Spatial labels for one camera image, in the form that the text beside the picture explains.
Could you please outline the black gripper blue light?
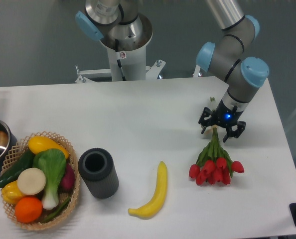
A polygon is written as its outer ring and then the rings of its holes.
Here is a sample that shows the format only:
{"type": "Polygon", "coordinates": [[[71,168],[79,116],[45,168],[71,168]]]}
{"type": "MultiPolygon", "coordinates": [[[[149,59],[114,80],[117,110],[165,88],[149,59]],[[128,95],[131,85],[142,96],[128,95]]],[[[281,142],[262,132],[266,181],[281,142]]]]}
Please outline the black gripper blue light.
{"type": "Polygon", "coordinates": [[[228,108],[221,100],[215,111],[205,107],[200,115],[198,124],[201,125],[201,134],[204,134],[209,126],[213,126],[213,121],[216,125],[226,128],[226,135],[223,142],[229,138],[238,138],[246,128],[245,121],[238,121],[243,111],[238,111],[237,106],[228,108]]]}

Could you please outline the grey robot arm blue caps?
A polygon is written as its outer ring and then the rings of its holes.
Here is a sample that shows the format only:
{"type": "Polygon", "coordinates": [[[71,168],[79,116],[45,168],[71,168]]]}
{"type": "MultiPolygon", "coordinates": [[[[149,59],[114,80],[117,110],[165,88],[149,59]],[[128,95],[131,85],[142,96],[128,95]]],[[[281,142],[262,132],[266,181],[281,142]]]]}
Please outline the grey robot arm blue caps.
{"type": "MultiPolygon", "coordinates": [[[[205,43],[196,65],[228,84],[214,111],[205,108],[199,124],[226,129],[225,138],[238,138],[246,124],[239,118],[269,75],[268,65],[259,58],[241,59],[260,31],[258,21],[245,15],[235,0],[209,0],[223,37],[218,44],[205,43]]],[[[152,38],[150,21],[138,11],[135,0],[88,0],[84,11],[75,15],[79,28],[106,48],[113,81],[146,80],[146,46],[152,38]]]]}

